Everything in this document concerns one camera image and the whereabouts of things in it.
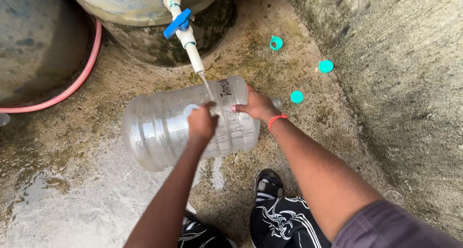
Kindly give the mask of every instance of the white spout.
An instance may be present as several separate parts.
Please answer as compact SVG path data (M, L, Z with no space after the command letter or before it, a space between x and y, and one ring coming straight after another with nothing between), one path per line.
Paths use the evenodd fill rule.
M182 12L180 9L180 0L164 0L164 6L172 13L172 20L175 20ZM177 30L175 34L180 39L180 42L182 42L183 48L187 50L194 72L197 74L204 72L204 66L196 48L196 40L194 39L191 26L186 31Z

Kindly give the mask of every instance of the sandal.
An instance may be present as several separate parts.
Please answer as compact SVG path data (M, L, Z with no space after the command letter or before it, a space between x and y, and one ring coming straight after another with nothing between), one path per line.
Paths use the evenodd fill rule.
M185 210L185 217L183 218L182 222L182 233L192 228L195 224L203 223L201 223L201 221L198 218L196 218L196 216L192 212Z
M271 169L262 170L256 177L256 202L283 196L283 183L278 174Z

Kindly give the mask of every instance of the orange beaded bracelet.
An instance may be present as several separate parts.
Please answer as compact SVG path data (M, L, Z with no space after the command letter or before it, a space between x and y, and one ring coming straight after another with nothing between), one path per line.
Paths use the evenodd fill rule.
M269 121L269 131L270 132L272 132L272 124L273 124L273 122L278 118L288 119L288 115L282 113L281 115L277 115L277 116L274 116L273 118L271 118L270 121Z

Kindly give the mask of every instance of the water jug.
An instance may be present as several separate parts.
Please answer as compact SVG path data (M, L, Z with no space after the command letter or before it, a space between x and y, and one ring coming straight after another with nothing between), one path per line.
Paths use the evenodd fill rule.
M230 106L247 104L246 82L239 76L207 82L220 115L214 137L202 158L219 157L237 150L249 150L258 140L260 123L246 113L231 112ZM124 111L122 136L132 159L148 171L173 167L188 140L187 118L194 108L210 100L205 85L175 91L155 92L132 99ZM281 109L281 102L273 98Z

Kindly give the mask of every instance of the person's left hand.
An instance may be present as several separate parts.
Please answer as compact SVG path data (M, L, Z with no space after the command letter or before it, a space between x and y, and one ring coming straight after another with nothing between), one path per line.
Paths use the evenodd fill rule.
M207 102L199 109L194 109L188 116L189 139L200 137L209 142L214 136L218 115L211 116L209 113L209 109L213 106L215 106L215 102Z

